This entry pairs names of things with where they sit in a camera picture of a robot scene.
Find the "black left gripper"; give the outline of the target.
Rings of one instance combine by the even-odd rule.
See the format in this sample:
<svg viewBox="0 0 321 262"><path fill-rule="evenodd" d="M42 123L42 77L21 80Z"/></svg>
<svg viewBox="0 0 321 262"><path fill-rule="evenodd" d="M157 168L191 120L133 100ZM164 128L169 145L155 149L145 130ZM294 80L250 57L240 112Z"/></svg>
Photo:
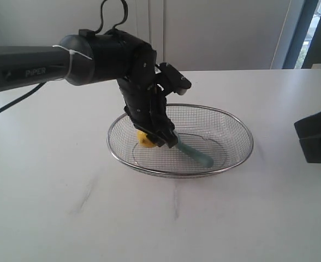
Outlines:
<svg viewBox="0 0 321 262"><path fill-rule="evenodd" d="M158 73L145 84L139 84L127 76L117 79L125 102L124 111L134 124L136 137L143 147L172 148L178 144L174 124L166 113L166 96L169 81Z"/></svg>

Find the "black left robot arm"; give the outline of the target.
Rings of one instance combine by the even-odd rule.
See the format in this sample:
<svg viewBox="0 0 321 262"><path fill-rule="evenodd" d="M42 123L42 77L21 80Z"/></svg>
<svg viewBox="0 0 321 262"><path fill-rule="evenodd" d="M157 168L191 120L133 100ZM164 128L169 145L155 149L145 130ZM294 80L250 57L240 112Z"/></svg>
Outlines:
<svg viewBox="0 0 321 262"><path fill-rule="evenodd" d="M156 145L177 144L152 46L118 29L79 33L57 46L0 46L0 92L66 80L75 86L116 80L134 127Z"/></svg>

